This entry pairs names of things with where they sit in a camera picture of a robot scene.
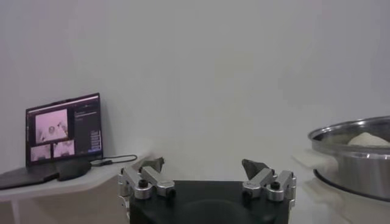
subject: black mouse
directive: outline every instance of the black mouse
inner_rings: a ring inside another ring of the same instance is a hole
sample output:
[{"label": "black mouse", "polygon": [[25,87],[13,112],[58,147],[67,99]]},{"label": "black mouse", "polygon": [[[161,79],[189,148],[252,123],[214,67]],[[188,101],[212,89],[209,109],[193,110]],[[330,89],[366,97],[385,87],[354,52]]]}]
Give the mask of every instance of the black mouse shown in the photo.
[{"label": "black mouse", "polygon": [[65,181],[85,175],[91,169],[91,163],[85,159],[72,159],[55,165],[59,174],[58,180]]}]

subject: white dough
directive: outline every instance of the white dough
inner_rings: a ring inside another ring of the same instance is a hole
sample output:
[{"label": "white dough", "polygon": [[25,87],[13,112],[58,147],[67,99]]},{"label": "white dough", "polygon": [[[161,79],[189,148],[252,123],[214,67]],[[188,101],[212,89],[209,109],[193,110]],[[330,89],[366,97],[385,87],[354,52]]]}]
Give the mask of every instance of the white dough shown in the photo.
[{"label": "white dough", "polygon": [[390,146],[390,143],[382,138],[374,136],[370,133],[364,132],[348,142],[348,145],[361,146]]}]

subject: white table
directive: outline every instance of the white table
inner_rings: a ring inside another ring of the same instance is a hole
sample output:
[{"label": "white table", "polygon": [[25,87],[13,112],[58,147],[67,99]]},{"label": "white table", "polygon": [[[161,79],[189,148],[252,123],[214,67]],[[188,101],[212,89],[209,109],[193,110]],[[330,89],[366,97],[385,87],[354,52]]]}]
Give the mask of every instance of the white table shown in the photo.
[{"label": "white table", "polygon": [[52,180],[44,184],[1,190],[0,202],[11,201],[15,224],[20,224],[20,200],[87,191],[89,189],[98,187],[109,179],[113,178],[123,167],[132,166],[134,169],[138,169],[141,163],[147,159],[154,159],[154,157],[152,154],[148,153],[139,156],[138,160],[134,162],[118,163],[102,167],[92,167],[92,169],[86,175],[73,180]]}]

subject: white wall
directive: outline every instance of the white wall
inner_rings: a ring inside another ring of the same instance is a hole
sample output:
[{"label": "white wall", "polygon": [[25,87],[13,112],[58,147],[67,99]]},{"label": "white wall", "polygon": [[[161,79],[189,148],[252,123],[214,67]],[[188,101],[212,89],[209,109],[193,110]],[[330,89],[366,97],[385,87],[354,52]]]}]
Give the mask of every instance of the white wall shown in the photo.
[{"label": "white wall", "polygon": [[290,156],[310,130],[390,112],[389,9],[0,1],[0,172],[24,164],[24,109],[100,92],[109,155],[151,149],[180,179],[242,180],[242,158],[309,179]]}]

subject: black cable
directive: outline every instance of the black cable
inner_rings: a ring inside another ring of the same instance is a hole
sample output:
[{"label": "black cable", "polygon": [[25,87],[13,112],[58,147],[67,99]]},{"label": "black cable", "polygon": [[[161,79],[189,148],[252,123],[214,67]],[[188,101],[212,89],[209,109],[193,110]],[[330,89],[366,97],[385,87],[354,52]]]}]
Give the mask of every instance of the black cable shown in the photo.
[{"label": "black cable", "polygon": [[[127,160],[123,160],[123,161],[112,161],[112,160],[105,160],[105,159],[116,159],[116,158],[123,158],[123,157],[130,157],[132,156],[133,158],[132,159],[127,159]],[[91,162],[91,165],[94,166],[94,167],[99,167],[99,166],[106,166],[106,165],[111,165],[111,164],[114,164],[114,163],[127,163],[127,162],[132,162],[132,161],[135,161],[138,159],[138,156],[136,155],[121,155],[121,156],[108,156],[108,157],[103,157],[102,159],[97,159],[97,160],[94,160],[92,162],[95,162],[95,161],[100,161],[99,163],[92,163]]]}]

